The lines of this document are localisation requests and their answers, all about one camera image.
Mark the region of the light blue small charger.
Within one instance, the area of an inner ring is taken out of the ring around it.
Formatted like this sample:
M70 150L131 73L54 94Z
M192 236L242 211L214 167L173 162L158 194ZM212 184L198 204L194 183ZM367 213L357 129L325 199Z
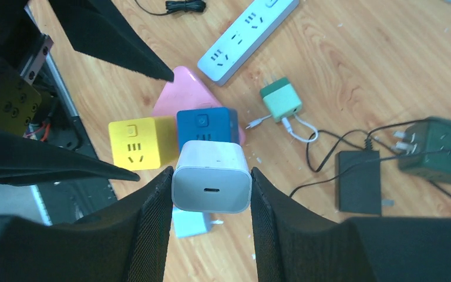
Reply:
M192 237L208 233L214 225L223 224L222 220L213 220L210 213L180 210L173 207L173 228L177 238Z

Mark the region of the white USB charger plug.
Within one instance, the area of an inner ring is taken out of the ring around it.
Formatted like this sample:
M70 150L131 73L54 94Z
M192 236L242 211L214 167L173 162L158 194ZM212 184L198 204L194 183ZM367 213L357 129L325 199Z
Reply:
M236 143L186 142L171 182L173 204L185 211L241 213L249 207L252 176Z

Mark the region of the yellow cube power socket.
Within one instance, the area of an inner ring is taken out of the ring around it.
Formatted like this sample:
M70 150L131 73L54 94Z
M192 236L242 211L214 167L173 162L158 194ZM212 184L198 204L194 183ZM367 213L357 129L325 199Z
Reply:
M159 169L179 156L173 116L121 120L108 125L113 164L131 170Z

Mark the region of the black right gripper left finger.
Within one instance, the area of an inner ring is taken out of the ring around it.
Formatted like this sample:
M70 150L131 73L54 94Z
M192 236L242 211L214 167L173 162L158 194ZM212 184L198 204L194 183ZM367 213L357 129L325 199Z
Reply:
M172 175L74 223L0 215L0 281L162 281Z

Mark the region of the dark green cube socket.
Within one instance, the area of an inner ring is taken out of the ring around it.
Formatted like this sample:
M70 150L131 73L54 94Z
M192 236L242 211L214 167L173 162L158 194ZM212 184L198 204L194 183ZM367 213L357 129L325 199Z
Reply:
M398 141L392 148L407 155L398 160L401 172L451 184L451 120L429 117L393 136Z

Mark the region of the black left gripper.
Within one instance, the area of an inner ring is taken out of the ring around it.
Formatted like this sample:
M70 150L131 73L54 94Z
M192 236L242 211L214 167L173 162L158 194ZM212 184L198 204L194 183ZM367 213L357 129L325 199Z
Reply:
M112 1L49 3L74 50L153 79L174 81L173 71ZM27 4L0 1L0 184L29 186L96 177L139 181L140 176L129 170L19 137L41 106L42 95L33 82L53 47L51 37L39 31L25 10Z

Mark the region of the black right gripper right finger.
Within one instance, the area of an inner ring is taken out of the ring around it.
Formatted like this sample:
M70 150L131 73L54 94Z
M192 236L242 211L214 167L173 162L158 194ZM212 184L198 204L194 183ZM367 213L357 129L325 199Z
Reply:
M260 281L451 281L451 219L326 219L251 172Z

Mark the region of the blue cube power socket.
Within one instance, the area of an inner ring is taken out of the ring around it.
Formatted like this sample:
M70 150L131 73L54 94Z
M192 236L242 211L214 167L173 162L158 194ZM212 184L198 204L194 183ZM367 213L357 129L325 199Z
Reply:
M240 143L238 114L232 108L181 110L176 125L180 150L190 140Z

